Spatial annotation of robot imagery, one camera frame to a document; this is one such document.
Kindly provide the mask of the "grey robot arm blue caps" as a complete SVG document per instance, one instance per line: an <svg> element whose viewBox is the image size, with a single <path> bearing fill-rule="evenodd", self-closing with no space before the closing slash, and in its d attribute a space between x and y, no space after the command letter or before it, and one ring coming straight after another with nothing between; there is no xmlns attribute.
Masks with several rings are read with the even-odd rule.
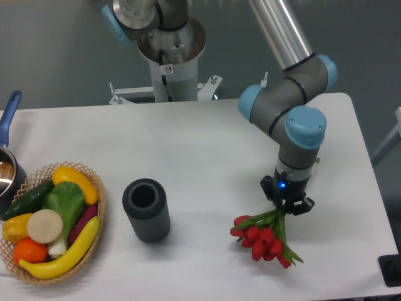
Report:
<svg viewBox="0 0 401 301"><path fill-rule="evenodd" d="M284 78L270 89L245 89L238 109L279 144L274 174L261 180L266 197L285 213L304 214L315 204L306 187L326 130L325 116L308 103L336 82L337 68L315 55L285 1L251 1L250 7ZM102 16L117 40L136 42L148 61L156 102L200 99L197 60L206 34L189 16L187 1L112 1Z"/></svg>

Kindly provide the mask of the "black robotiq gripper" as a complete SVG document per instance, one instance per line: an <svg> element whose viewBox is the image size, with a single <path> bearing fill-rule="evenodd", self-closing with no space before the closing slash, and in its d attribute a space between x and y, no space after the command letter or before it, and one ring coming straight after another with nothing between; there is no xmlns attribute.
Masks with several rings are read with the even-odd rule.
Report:
<svg viewBox="0 0 401 301"><path fill-rule="evenodd" d="M286 214L298 216L312 210L315 202L306 193L306 186L310 177L302 181L290 179L286 171L274 171L274 176L264 176L260 185L269 201L272 201L276 208L281 208L285 200L284 211Z"/></svg>

